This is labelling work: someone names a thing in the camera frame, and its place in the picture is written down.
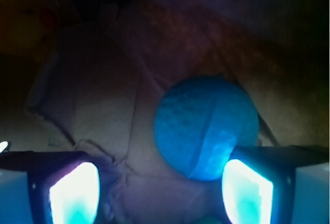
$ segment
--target blue ball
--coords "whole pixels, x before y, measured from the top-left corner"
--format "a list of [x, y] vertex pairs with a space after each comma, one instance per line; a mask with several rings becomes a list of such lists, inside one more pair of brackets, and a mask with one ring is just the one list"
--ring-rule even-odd
[[215, 180], [236, 145], [254, 146], [257, 110], [238, 85], [221, 76], [186, 79], [162, 98], [155, 118], [157, 148], [190, 179]]

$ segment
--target stuffed toy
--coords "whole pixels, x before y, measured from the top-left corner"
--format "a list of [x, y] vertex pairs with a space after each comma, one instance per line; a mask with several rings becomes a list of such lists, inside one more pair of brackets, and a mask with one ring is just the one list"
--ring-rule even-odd
[[57, 9], [48, 0], [0, 0], [0, 53], [44, 62], [58, 27]]

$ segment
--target yellow toy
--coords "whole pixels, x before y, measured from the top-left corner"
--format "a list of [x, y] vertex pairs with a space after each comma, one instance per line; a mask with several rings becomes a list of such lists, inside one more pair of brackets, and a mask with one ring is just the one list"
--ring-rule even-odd
[[56, 8], [47, 0], [0, 0], [0, 53], [44, 62], [55, 49]]

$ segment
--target glowing light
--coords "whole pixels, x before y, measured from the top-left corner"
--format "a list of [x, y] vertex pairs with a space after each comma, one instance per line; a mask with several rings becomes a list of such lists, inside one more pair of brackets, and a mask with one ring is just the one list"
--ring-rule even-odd
[[0, 142], [0, 153], [3, 152], [8, 147], [8, 144], [9, 143], [7, 141]]
[[100, 197], [98, 169], [82, 163], [49, 190], [54, 224], [93, 223]]
[[238, 159], [225, 165], [222, 194], [232, 223], [270, 223], [273, 183]]

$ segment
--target cyan light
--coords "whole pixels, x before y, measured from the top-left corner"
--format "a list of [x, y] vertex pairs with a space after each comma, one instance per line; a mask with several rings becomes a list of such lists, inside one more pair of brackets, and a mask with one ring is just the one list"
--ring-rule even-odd
[[273, 183], [238, 159], [224, 167], [222, 194], [232, 223], [269, 224]]
[[49, 190], [54, 224], [92, 224], [100, 197], [100, 178], [94, 164], [84, 162]]

